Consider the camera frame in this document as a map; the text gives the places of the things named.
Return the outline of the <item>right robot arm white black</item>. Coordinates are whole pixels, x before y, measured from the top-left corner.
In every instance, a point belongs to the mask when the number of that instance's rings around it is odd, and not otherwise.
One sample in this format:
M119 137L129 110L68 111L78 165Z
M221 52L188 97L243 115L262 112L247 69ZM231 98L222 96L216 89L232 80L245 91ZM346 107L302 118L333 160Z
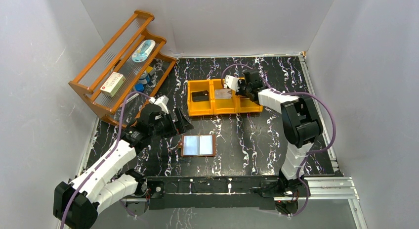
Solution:
M255 70L243 72L244 78L227 75L224 87L237 95L281 114L288 142L286 159L279 172L279 192L292 196L302 183L302 166L315 140L323 133L315 96L306 92L283 93L268 86Z

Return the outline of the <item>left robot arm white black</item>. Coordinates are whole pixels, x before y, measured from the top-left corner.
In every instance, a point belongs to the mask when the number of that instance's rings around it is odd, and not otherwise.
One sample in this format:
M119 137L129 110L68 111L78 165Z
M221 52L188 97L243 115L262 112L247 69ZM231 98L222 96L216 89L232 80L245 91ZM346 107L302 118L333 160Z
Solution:
M148 104L139 118L129 123L111 148L83 174L69 183L60 182L54 190L53 215L61 226L89 229L99 214L128 195L143 197L147 178L134 169L119 170L136 158L155 138L171 138L193 129L179 107L176 120L162 105Z

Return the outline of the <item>orange leather card holder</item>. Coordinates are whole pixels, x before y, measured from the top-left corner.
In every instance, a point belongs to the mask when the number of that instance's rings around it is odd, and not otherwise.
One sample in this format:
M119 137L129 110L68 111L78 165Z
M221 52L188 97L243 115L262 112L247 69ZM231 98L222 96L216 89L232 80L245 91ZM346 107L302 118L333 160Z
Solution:
M178 142L182 157L214 157L216 155L215 135L185 135Z

